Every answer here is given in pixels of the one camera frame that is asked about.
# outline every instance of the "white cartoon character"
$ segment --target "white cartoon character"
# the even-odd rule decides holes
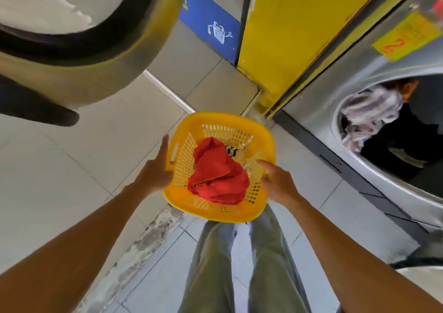
[[[228,34],[225,33],[223,26],[219,25],[216,21],[214,21],[214,24],[208,25],[208,33],[211,34],[211,27],[214,31],[214,37],[224,45],[224,39],[232,37],[232,33],[228,32]]]

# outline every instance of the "yellow sticker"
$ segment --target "yellow sticker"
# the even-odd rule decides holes
[[[418,12],[413,12],[372,46],[394,62],[441,35],[434,23]]]

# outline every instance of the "plastic basket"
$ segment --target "plastic basket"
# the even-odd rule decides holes
[[[249,159],[250,186],[243,201],[236,205],[220,205],[193,195],[187,189],[188,178],[194,173],[194,149],[204,139],[214,137],[225,145],[245,151]],[[174,207],[208,220],[230,223],[249,222],[261,214],[268,196],[261,187],[263,166],[255,159],[275,163],[274,140],[261,124],[245,117],[218,112],[196,112],[180,123],[171,140],[167,167],[174,164],[174,178],[163,190],[165,198]]]

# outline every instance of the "red clothing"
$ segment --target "red clothing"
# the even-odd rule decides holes
[[[196,170],[188,179],[192,194],[216,204],[238,204],[245,198],[248,174],[218,139],[206,138],[194,150],[194,160]]]

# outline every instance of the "pants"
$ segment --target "pants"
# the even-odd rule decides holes
[[[291,252],[266,206],[251,222],[254,271],[250,313],[311,313]],[[231,274],[234,224],[208,221],[195,249],[179,313],[235,313]]]

